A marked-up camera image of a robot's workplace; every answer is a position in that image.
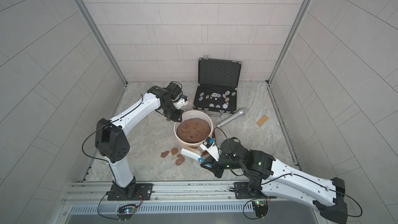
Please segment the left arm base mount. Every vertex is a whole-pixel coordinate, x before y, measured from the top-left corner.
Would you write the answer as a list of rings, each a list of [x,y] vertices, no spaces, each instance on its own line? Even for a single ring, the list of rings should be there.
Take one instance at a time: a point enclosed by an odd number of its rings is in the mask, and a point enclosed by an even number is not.
[[[146,201],[150,200],[152,190],[153,184],[137,183],[136,179],[133,178],[125,188],[120,187],[113,181],[111,189],[106,195],[108,201]]]

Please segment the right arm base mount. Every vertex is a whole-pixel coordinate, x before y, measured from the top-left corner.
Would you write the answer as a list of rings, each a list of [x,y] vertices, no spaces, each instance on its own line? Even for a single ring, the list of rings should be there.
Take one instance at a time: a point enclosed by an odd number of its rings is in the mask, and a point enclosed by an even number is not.
[[[249,187],[248,181],[236,181],[229,191],[234,193],[236,199],[265,199],[265,195],[260,191],[255,191]]]

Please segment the white ceramic pot with mud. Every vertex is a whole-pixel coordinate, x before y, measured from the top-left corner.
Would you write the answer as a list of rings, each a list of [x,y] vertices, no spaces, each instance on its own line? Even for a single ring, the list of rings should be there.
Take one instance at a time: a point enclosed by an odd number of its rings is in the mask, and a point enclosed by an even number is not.
[[[175,122],[174,135],[180,148],[192,147],[200,149],[200,145],[211,138],[213,123],[204,112],[191,110],[182,114],[182,122]]]

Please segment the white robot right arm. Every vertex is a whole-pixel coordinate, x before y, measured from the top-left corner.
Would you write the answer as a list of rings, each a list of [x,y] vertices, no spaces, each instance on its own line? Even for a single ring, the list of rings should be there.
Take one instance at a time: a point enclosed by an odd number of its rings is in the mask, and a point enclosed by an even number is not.
[[[312,176],[259,150],[246,149],[236,138],[224,140],[220,146],[207,138],[200,148],[209,153],[201,167],[221,178],[225,170],[240,169],[249,179],[246,195],[255,199],[277,197],[307,205],[337,224],[345,224],[345,182],[335,177]]]

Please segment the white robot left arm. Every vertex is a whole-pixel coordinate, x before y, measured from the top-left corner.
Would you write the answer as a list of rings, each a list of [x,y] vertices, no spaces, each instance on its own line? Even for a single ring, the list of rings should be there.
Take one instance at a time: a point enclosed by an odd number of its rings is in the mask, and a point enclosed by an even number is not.
[[[97,123],[95,147],[108,162],[114,176],[114,183],[121,189],[130,187],[134,176],[127,162],[130,144],[127,135],[153,111],[162,110],[161,115],[174,122],[182,122],[183,106],[187,97],[182,92],[182,84],[170,82],[165,88],[153,86],[141,99],[121,114]]]

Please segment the blue handled scrub brush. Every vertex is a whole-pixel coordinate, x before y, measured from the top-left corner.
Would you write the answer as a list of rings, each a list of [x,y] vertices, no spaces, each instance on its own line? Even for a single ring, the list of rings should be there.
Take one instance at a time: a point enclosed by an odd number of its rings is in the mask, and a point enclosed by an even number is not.
[[[196,149],[193,149],[192,147],[184,147],[181,149],[181,154],[185,157],[189,157],[193,160],[196,160],[200,163],[204,162],[204,159],[202,158],[202,153]]]

